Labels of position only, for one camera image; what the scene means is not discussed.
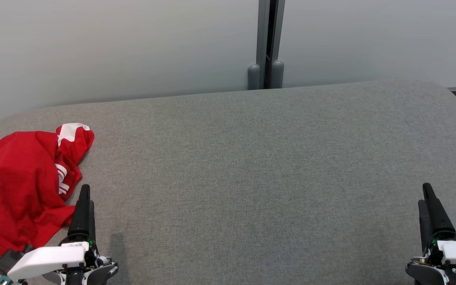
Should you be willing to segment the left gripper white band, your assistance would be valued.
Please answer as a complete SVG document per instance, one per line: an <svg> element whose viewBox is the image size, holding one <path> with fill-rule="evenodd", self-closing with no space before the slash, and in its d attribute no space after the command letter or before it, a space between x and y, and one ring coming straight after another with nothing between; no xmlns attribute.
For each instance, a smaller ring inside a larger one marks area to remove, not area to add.
<svg viewBox="0 0 456 285"><path fill-rule="evenodd" d="M29 279L53 271L84 269L96 242L95 206L90 186L83 184L75 205L68 236L58 246L40 247L24 254L8 271L12 280Z"/></svg>

